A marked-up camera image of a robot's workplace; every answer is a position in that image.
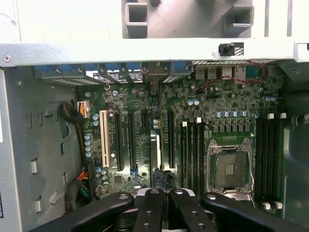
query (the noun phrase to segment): capacitor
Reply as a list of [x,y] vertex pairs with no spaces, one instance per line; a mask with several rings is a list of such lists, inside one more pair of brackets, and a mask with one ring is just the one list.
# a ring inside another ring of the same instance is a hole
[[241,115],[242,117],[248,117],[248,112],[247,112],[247,111],[242,111],[242,112],[240,113],[240,115]]
[[87,151],[87,152],[91,151],[91,147],[90,146],[86,146],[85,147],[85,151]]
[[255,119],[259,118],[260,115],[259,114],[252,114],[252,117],[254,117]]
[[89,140],[91,138],[91,134],[87,133],[84,135],[85,140]]
[[95,120],[95,121],[92,122],[92,124],[93,124],[95,127],[97,127],[97,126],[98,126],[98,121]]
[[118,96],[118,91],[114,90],[114,91],[112,92],[112,95],[113,95],[114,97],[117,97],[117,96]]
[[96,167],[96,172],[97,173],[100,173],[102,170],[101,170],[101,168],[100,167]]
[[85,140],[85,145],[86,145],[86,146],[90,146],[90,144],[91,144],[91,141],[90,141],[90,140]]
[[224,112],[224,117],[230,117],[230,112],[225,111],[225,112]]
[[93,119],[93,120],[98,120],[98,117],[99,117],[98,114],[94,114],[94,115],[92,116],[92,119]]
[[221,112],[217,112],[216,115],[217,115],[217,117],[222,117],[222,113]]
[[91,155],[92,155],[92,152],[91,151],[87,151],[85,155],[86,155],[87,158],[90,158]]
[[188,100],[188,105],[193,105],[193,100]]
[[238,111],[233,111],[232,115],[233,115],[233,117],[239,117],[239,112]]
[[266,97],[265,97],[265,100],[266,100],[267,102],[270,102],[270,101],[271,101],[271,96],[266,96]]

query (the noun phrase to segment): motherboard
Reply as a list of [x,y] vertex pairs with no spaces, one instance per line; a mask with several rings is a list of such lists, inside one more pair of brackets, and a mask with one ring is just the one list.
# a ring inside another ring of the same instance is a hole
[[277,66],[195,66],[155,87],[143,80],[79,88],[98,199],[154,187],[160,171],[197,197],[214,191],[280,215],[286,114]]

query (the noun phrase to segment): white pci slot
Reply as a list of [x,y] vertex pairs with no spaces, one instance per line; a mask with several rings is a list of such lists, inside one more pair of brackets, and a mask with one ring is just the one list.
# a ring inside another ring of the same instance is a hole
[[100,129],[101,129],[101,145],[102,145],[102,161],[103,167],[110,166],[110,136],[108,127],[108,111],[101,110],[100,114]]

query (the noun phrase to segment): red wire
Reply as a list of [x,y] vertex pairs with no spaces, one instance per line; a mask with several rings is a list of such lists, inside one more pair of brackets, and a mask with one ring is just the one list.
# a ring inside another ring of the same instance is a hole
[[262,80],[258,80],[258,81],[246,81],[246,80],[239,80],[239,79],[237,79],[237,78],[235,78],[235,77],[222,76],[222,77],[219,77],[218,79],[215,79],[215,80],[209,82],[207,85],[205,85],[203,88],[201,88],[200,91],[204,92],[205,89],[206,89],[207,87],[209,87],[211,84],[213,84],[213,83],[215,83],[215,82],[218,82],[218,81],[221,81],[223,78],[229,78],[229,79],[231,79],[231,80],[239,81],[239,82],[246,83],[246,84],[250,84],[250,83],[258,84],[258,83],[263,82],[263,81],[265,80],[265,77],[266,77],[265,69],[264,69],[260,64],[254,62],[254,61],[252,61],[252,60],[249,60],[248,62],[250,62],[250,63],[252,63],[252,64],[254,64],[254,65],[260,67],[260,69],[262,70]]

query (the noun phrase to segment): green circuit board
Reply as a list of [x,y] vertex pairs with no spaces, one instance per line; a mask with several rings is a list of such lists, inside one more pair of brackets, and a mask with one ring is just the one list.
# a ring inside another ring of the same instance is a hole
[[[192,75],[176,83],[160,83],[159,91],[151,91],[144,83],[80,87],[81,100],[90,102],[90,118],[84,121],[84,132],[92,136],[92,155],[88,160],[97,168],[97,197],[118,191],[134,193],[137,188],[152,185],[150,131],[154,119],[159,120],[161,168],[175,174],[177,187],[190,188],[201,196],[209,191],[208,179],[212,189],[213,182],[220,182],[220,177],[213,175],[224,172],[219,169],[224,163],[217,166],[215,155],[207,158],[211,141],[229,146],[241,145],[245,139],[250,142],[252,160],[247,155],[239,158],[239,151],[235,151],[232,157],[242,165],[243,177],[233,181],[251,186],[250,170],[254,175],[258,140],[256,120],[269,114],[277,117],[284,77],[278,72],[262,83],[245,85],[220,80],[207,86],[204,92],[197,90],[210,80],[196,80]],[[108,167],[102,165],[100,124],[94,125],[92,118],[101,110],[108,111],[110,116]],[[154,111],[159,112],[158,118],[154,118]]]

